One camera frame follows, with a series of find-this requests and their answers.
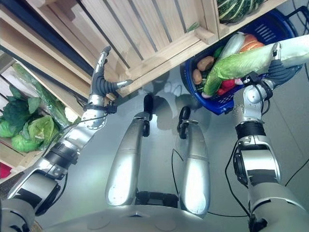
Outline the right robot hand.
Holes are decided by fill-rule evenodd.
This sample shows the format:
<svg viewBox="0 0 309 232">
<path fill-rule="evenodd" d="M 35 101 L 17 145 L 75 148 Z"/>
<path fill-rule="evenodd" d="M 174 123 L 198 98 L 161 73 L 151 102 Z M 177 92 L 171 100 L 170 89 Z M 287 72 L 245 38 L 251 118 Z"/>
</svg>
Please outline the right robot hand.
<svg viewBox="0 0 309 232">
<path fill-rule="evenodd" d="M 281 44 L 274 43 L 271 50 L 271 61 L 264 82 L 271 90 L 283 85 L 294 76 L 292 70 L 284 67 L 281 61 Z"/>
</svg>

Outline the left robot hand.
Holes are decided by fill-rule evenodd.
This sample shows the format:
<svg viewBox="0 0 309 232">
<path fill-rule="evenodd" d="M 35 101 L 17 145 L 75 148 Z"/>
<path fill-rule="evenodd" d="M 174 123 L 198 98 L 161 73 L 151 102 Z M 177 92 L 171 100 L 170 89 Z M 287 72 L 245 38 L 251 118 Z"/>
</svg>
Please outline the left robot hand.
<svg viewBox="0 0 309 232">
<path fill-rule="evenodd" d="M 120 82 L 110 82 L 104 77 L 105 65 L 107 64 L 107 57 L 111 51 L 111 46 L 106 46 L 100 53 L 97 59 L 96 66 L 92 74 L 92 82 L 90 86 L 90 93 L 88 98 L 88 104 L 104 105 L 104 97 L 108 93 L 113 93 L 116 90 L 129 86 L 133 83 L 133 80 L 127 79 Z"/>
</svg>

